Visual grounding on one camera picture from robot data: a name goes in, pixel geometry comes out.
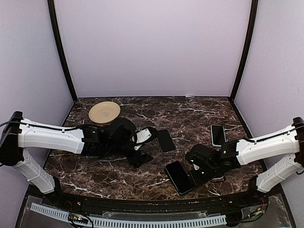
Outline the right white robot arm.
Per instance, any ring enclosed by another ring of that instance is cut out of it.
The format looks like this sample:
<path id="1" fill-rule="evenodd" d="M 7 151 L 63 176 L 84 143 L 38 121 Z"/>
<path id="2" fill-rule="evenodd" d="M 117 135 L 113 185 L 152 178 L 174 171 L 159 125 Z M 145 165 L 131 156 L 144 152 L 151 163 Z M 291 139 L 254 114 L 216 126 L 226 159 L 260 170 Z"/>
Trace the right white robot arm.
<path id="1" fill-rule="evenodd" d="M 195 186 L 200 186 L 232 169 L 278 155 L 283 155 L 283 158 L 253 177 L 249 191 L 242 196 L 245 205 L 253 206 L 260 200 L 261 192 L 269 192 L 304 168 L 304 121 L 301 117 L 294 118 L 291 125 L 275 133 L 225 142 L 219 150 L 196 144 L 185 158 L 193 165 L 190 180 Z"/>

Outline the light blue phone case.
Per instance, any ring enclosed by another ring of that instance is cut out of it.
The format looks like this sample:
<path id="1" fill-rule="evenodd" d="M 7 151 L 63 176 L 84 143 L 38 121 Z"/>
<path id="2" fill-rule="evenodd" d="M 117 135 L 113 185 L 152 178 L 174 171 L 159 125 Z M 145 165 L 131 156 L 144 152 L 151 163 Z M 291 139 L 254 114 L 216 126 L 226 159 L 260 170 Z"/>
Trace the light blue phone case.
<path id="1" fill-rule="evenodd" d="M 211 144 L 215 147 L 221 147 L 226 142 L 225 130 L 222 125 L 213 124 L 210 127 Z"/>

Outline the pink silicone phone case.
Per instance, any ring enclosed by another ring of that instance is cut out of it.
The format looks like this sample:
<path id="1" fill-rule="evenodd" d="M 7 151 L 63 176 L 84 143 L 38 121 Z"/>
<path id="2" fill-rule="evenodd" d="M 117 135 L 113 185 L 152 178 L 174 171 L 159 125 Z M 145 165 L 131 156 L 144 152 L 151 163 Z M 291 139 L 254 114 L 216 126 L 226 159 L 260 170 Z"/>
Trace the pink silicone phone case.
<path id="1" fill-rule="evenodd" d="M 225 176 L 221 176 L 221 177 L 216 177 L 210 180 L 210 182 L 212 183 L 218 183 L 218 182 L 224 182 L 226 180 Z"/>

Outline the dark smartphone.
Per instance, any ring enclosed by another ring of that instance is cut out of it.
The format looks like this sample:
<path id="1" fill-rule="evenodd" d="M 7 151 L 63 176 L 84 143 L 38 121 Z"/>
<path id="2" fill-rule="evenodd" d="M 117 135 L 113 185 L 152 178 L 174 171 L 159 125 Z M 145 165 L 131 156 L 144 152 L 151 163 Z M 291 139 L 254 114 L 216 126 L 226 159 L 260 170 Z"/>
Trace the dark smartphone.
<path id="1" fill-rule="evenodd" d="M 167 164 L 165 166 L 165 172 L 181 196 L 193 190 L 194 185 L 179 161 Z"/>

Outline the smartphone with silver edge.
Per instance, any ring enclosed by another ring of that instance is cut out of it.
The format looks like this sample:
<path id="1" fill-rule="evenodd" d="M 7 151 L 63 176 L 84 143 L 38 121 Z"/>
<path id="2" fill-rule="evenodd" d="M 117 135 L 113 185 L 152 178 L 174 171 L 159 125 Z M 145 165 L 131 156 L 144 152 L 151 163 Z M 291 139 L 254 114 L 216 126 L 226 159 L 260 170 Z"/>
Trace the smartphone with silver edge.
<path id="1" fill-rule="evenodd" d="M 157 132 L 157 141 L 163 153 L 168 153 L 176 150 L 173 139 L 167 129 Z"/>

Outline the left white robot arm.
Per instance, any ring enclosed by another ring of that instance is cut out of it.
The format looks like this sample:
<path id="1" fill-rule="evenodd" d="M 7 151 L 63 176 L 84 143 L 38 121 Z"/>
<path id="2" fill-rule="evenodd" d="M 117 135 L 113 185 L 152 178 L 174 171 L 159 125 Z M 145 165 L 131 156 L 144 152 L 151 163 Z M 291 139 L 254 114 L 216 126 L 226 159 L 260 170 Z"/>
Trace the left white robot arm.
<path id="1" fill-rule="evenodd" d="M 67 203 L 67 196 L 61 192 L 60 182 L 48 174 L 31 157 L 27 148 L 61 150 L 76 155 L 103 158 L 123 154 L 133 167 L 137 168 L 152 160 L 140 148 L 154 140 L 157 130 L 145 127 L 137 130 L 125 118 L 118 118 L 110 125 L 82 124 L 76 127 L 59 127 L 33 122 L 16 111 L 10 120 L 2 123 L 0 138 L 0 163 L 18 170 L 29 182 L 57 207 Z"/>

